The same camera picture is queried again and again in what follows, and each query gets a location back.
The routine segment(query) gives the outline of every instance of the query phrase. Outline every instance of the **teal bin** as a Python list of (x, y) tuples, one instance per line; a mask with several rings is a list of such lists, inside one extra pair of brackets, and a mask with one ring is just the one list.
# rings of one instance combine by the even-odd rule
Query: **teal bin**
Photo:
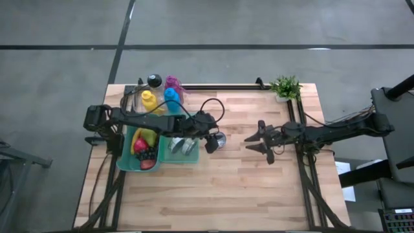
[(141, 170), (141, 162), (131, 154), (131, 141), (134, 137), (134, 133), (137, 127), (127, 126), (127, 134), (125, 136), (124, 147), (122, 148), (122, 156), (119, 161), (116, 162), (116, 166), (119, 170), (126, 172), (156, 172), (160, 168), (160, 145), (161, 141), (158, 143), (158, 156), (155, 166), (149, 170)]

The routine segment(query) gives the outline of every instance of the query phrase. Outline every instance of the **black bottle cap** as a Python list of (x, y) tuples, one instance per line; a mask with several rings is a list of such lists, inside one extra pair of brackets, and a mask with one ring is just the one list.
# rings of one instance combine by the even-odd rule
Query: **black bottle cap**
[(151, 74), (148, 76), (147, 83), (152, 88), (157, 88), (162, 84), (162, 78), (158, 74)]

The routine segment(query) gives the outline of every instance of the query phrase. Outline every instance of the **gray floor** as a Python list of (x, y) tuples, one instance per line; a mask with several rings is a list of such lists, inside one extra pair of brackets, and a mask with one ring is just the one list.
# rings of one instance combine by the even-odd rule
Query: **gray floor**
[[(128, 0), (0, 2), (0, 45), (117, 44)], [(137, 0), (126, 44), (410, 44), (404, 0)], [(251, 83), (295, 74), (318, 87), (326, 119), (370, 103), (369, 90), (413, 73), (414, 50), (124, 51), (115, 83), (150, 73), (184, 83)], [(0, 50), (0, 137), (54, 159), (35, 168), (20, 198), (15, 232), (72, 226), (91, 147), (82, 122), (102, 102), (114, 51)], [(334, 145), (337, 157), (384, 158), (380, 139)], [(350, 210), (353, 224), (372, 213)]]

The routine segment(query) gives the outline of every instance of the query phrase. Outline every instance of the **clear plastic bottle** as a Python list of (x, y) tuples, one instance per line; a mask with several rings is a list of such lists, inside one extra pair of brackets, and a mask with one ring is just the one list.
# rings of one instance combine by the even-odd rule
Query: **clear plastic bottle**
[(157, 103), (164, 102), (164, 86), (162, 84), (162, 78), (159, 74), (151, 74), (147, 78), (149, 90), (157, 98)]

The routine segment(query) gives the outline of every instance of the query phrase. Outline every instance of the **purple object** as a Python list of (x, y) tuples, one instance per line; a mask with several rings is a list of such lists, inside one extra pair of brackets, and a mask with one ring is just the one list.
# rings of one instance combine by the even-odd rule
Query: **purple object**
[(167, 76), (165, 89), (167, 88), (173, 88), (174, 91), (179, 94), (180, 102), (182, 104), (184, 103), (184, 98), (183, 98), (182, 93), (185, 91), (185, 89), (181, 87), (181, 82), (178, 78), (172, 75)]

